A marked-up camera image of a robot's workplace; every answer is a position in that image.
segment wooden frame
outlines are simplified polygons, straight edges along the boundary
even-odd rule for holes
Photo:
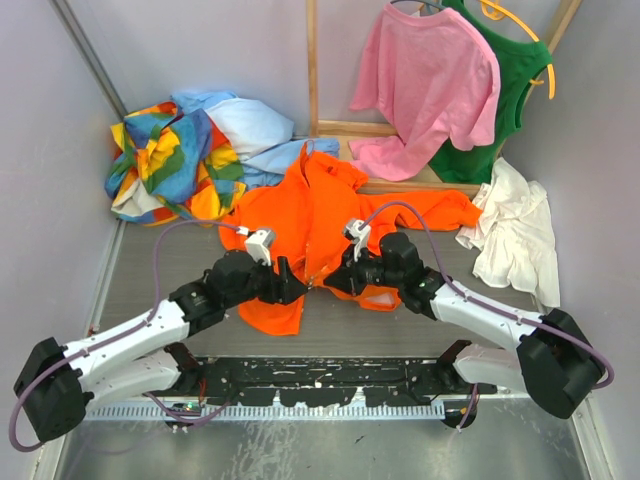
[[[354,138],[377,137],[395,135],[396,129],[389,124],[342,122],[337,120],[320,120],[318,108],[318,26],[317,26],[317,0],[307,2],[307,52],[309,70],[309,105],[310,105],[310,136],[337,137],[340,141],[340,158],[352,160],[348,141]],[[556,49],[560,39],[564,35],[573,19],[582,0],[560,0],[551,24],[545,33],[543,40],[551,53]],[[444,183],[438,176],[426,166],[414,179],[407,182],[389,182],[387,180],[372,178],[361,189],[364,193],[391,193],[410,192],[418,190],[459,190],[469,197],[478,193],[479,185]]]

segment orange hoodie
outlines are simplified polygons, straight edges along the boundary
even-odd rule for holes
[[[461,225],[474,227],[482,213],[466,195],[455,190],[357,194],[366,181],[367,175],[349,163],[322,152],[307,154],[303,148],[278,186],[249,191],[225,221],[251,230],[272,229],[276,234],[271,246],[272,258],[287,257],[298,279],[324,287],[323,280],[340,265],[341,255],[349,246],[342,234],[347,222],[352,218],[366,219],[386,202],[410,203],[433,230],[455,230]],[[389,207],[371,222],[367,248],[379,254],[380,239],[395,232],[396,225],[422,228],[408,210],[401,206]],[[221,228],[220,238],[228,250],[244,249],[246,237],[229,229]],[[339,298],[356,300],[363,308],[390,311],[401,303],[395,289],[386,287],[368,286],[358,297],[331,290]],[[265,333],[295,335],[300,329],[303,305],[304,297],[291,305],[269,305],[253,300],[240,305],[238,313]]]

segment wooden beam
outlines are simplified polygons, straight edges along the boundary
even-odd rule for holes
[[[359,123],[338,122],[334,120],[320,120],[318,122],[320,135],[347,135],[360,137],[389,137],[398,132],[388,123]]]
[[[480,190],[480,185],[443,182],[389,182],[388,180],[382,180],[380,178],[371,178],[358,190],[358,193],[442,192],[444,190],[458,190],[473,199],[478,193],[478,190]]]
[[[318,136],[318,6],[316,0],[307,0],[307,63],[309,70],[309,136]]]
[[[551,53],[555,51],[558,43],[560,43],[560,39],[567,31],[567,27],[581,3],[582,0],[560,0],[551,24],[544,35],[544,42]]]

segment green tank top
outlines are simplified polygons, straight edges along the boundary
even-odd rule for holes
[[[463,0],[443,0],[445,7],[458,11],[487,40],[500,65],[500,97],[496,112],[495,141],[491,145],[456,150],[447,140],[429,162],[444,182],[489,183],[491,168],[502,142],[522,128],[522,107],[531,84],[551,63],[551,54],[543,42],[520,43],[495,33],[473,16]]]

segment gray wall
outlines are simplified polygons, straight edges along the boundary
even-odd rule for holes
[[[0,65],[0,477],[21,480],[35,454],[7,441],[13,382],[36,342],[87,323],[115,227],[102,183],[116,117],[47,1],[0,2]]]
[[[360,55],[389,0],[318,0],[320,118],[381,121],[349,112]],[[559,0],[504,0],[539,36]],[[304,0],[70,0],[128,110],[168,99],[179,89],[232,89],[260,99],[309,128]],[[472,11],[479,2],[467,0]],[[415,2],[399,8],[413,12]],[[491,22],[516,40],[506,19]]]
[[[598,392],[626,478],[640,474],[640,3],[585,1],[506,158],[548,190],[563,307],[616,367]]]

